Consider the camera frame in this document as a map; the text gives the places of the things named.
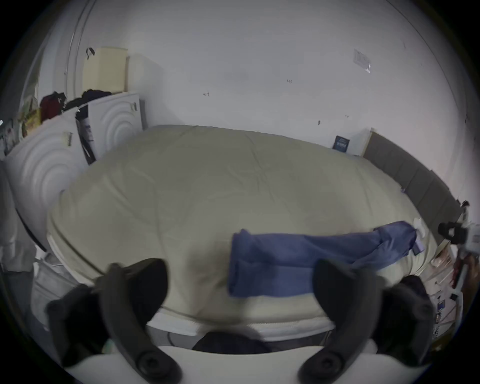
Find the white wall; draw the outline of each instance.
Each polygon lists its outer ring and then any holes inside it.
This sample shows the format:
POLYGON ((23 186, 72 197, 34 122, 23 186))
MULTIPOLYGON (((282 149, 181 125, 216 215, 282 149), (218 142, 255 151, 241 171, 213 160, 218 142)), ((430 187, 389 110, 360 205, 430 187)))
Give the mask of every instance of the white wall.
POLYGON ((374 127, 470 199, 480 221, 480 102, 433 24, 391 1, 397 9, 384 0, 98 0, 80 52, 129 50, 128 87, 145 99, 149 125, 213 125, 326 146, 341 135, 351 149, 374 127), (353 63, 354 49, 370 58, 371 73, 353 63))

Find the blue cloth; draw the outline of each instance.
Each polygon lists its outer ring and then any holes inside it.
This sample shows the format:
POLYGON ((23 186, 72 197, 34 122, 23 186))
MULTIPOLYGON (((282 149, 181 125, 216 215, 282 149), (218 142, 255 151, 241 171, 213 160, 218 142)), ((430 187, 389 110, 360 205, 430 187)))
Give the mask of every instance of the blue cloth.
POLYGON ((242 229, 233 235, 228 291, 234 297, 311 293, 318 260, 378 270, 406 256, 416 238, 415 228, 405 221, 338 236, 251 235, 242 229))

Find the mattress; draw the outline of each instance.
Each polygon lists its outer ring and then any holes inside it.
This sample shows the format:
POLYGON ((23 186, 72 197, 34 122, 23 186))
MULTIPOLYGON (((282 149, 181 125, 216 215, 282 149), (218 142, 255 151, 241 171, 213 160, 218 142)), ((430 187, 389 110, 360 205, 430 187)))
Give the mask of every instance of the mattress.
MULTIPOLYGON (((48 240, 87 284, 110 263, 165 259, 169 292, 151 322, 161 329, 306 324, 313 333, 329 321, 312 294, 228 296, 232 234, 328 236, 415 218, 399 184, 362 157, 259 132, 163 125, 107 153, 64 191, 48 215, 48 240)), ((436 249, 431 234, 424 244, 379 274, 388 284, 419 274, 436 249)))

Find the bed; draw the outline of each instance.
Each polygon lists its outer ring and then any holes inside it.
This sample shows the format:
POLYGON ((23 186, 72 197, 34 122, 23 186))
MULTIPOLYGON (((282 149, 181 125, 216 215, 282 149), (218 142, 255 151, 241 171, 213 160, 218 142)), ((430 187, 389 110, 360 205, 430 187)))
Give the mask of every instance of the bed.
MULTIPOLYGON (((448 188, 430 171, 426 183, 413 160, 374 132, 361 157, 259 132, 156 126, 107 153, 60 196, 48 241, 85 284, 113 262, 165 259, 169 292, 149 323, 155 328, 196 335, 247 326, 270 341, 307 336, 333 327, 313 295, 228 296, 232 234, 335 235, 415 218, 434 228, 458 217, 448 188)), ((428 231, 423 253, 379 274, 394 284, 421 273, 435 237, 428 231)))

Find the red bag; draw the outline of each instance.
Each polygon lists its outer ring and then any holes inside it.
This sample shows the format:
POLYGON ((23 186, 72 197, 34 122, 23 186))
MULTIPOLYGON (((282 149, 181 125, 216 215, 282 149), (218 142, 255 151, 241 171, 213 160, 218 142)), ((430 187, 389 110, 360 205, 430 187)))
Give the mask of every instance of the red bag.
POLYGON ((65 105, 65 94, 54 92, 51 95, 45 96, 40 102, 40 113, 42 123, 45 120, 58 116, 65 105))

